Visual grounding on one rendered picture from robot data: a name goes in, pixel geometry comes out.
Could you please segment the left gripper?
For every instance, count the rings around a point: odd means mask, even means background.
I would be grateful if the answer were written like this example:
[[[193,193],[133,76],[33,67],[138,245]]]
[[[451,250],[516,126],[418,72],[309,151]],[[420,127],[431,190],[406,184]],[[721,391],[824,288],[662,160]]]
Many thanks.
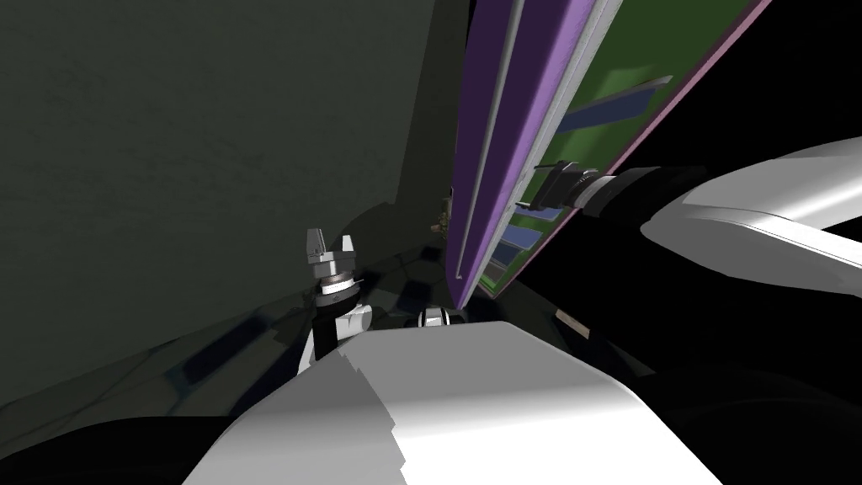
[[[326,252],[322,230],[312,228],[306,234],[306,256],[311,266],[315,279],[324,279],[352,272],[355,270],[355,256],[353,239],[350,235],[342,237],[342,251]]]

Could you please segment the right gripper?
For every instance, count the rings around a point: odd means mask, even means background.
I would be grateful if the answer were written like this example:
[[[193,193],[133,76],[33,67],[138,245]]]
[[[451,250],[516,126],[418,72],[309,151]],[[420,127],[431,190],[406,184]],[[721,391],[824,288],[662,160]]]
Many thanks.
[[[518,208],[526,211],[561,209],[573,207],[572,194],[576,187],[599,177],[594,169],[581,169],[575,162],[561,160],[558,163],[540,164],[533,167],[538,172],[546,172],[546,177],[537,192],[537,204],[516,202]]]

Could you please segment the purple door leaf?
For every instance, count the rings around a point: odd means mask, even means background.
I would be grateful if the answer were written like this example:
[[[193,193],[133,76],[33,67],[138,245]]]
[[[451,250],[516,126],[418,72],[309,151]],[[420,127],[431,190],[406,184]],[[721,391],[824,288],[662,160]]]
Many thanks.
[[[445,273],[469,301],[624,0],[476,0],[460,85]]]

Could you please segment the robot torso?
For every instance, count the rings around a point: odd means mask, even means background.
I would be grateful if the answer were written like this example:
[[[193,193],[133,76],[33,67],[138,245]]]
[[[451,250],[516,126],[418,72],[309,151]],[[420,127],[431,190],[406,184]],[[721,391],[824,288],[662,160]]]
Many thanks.
[[[301,351],[183,485],[721,485],[630,388],[509,322]]]

